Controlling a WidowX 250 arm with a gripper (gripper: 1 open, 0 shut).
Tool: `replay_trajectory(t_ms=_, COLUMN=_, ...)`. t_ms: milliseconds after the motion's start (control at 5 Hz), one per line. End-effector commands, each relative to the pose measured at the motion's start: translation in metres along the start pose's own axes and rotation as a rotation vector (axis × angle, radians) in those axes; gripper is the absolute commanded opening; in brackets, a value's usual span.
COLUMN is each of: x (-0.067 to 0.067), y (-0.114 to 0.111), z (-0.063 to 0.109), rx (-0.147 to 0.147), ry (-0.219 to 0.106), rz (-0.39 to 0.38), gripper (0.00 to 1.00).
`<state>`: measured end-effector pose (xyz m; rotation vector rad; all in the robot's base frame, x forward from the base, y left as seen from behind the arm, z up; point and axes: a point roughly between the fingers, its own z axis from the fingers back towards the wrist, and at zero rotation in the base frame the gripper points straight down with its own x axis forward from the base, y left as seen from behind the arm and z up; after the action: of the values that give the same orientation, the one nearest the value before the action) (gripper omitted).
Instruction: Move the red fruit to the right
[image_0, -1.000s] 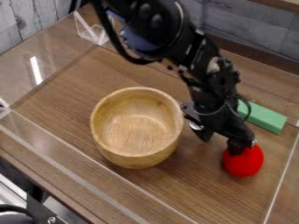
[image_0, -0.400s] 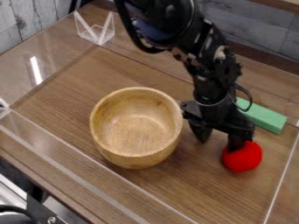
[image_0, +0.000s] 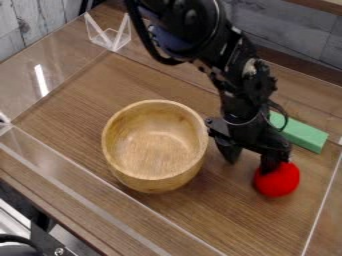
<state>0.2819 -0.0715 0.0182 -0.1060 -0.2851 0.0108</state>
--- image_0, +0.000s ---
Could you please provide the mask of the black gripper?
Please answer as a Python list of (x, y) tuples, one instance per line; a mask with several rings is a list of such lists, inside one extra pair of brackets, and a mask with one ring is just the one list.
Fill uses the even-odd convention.
[(291, 143), (262, 117), (247, 124), (232, 125), (222, 117), (204, 121), (208, 136), (214, 138), (218, 150), (230, 164), (235, 164), (242, 150), (260, 155), (260, 173), (274, 172), (282, 162), (290, 159)]

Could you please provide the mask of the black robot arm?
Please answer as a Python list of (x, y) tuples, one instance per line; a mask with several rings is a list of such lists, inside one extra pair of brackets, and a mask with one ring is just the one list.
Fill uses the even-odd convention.
[(259, 172), (274, 173), (290, 161), (291, 144), (271, 124), (276, 78), (252, 42), (234, 26), (220, 0), (123, 0), (151, 57), (175, 66), (192, 64), (212, 82), (220, 116), (206, 120), (224, 159), (244, 149), (260, 155)]

